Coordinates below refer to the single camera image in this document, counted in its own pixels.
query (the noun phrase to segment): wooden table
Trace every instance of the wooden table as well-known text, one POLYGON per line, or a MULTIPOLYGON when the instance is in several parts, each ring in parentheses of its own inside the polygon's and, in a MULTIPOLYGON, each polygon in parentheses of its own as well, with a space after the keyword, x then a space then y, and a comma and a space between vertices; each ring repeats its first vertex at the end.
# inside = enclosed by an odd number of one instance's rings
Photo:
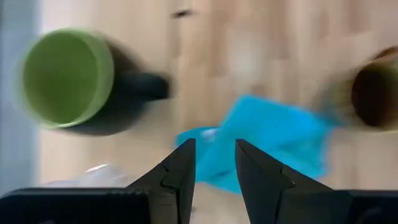
MULTIPOLYGON (((134 177, 174 148, 174 136, 217 125, 243 93, 312 109, 341 71, 395 44, 395 0, 41 0, 40 31, 100 30, 149 70, 174 80, 174 97, 153 102, 123 133, 96 138, 42 130, 40 183, 72 179, 100 164, 134 177), (189 8, 190 16, 171 13, 189 8)), ((336 130, 329 140, 334 188, 398 189, 396 133, 336 130)), ((197 185, 194 222, 247 223, 240 196, 197 185)))

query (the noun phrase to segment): blue rag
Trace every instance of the blue rag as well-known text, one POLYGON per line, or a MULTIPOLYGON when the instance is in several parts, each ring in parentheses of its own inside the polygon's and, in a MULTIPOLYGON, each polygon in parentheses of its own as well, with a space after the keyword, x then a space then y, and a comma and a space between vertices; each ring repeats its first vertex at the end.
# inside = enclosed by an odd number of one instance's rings
POLYGON ((325 144, 331 125, 303 109, 244 95, 219 127, 195 128, 177 136, 177 145, 197 141, 196 182, 241 193, 235 142, 245 139, 295 170, 313 178, 326 172, 325 144))

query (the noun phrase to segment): black mug handle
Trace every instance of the black mug handle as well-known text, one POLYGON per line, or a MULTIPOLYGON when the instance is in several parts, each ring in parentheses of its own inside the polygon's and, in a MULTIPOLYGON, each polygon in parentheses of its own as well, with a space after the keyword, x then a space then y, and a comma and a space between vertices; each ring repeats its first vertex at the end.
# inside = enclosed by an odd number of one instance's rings
POLYGON ((170 95, 169 82, 158 74, 128 71, 115 79, 123 91, 145 101, 166 99, 170 95))

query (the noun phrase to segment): green mug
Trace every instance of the green mug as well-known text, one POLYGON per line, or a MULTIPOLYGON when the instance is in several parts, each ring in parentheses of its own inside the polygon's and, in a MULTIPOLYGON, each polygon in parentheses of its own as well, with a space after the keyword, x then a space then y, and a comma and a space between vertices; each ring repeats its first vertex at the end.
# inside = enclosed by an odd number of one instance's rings
POLYGON ((168 97, 169 84, 102 35, 60 29, 29 50, 21 93, 24 108, 47 127, 107 135, 128 128, 146 101, 168 97))

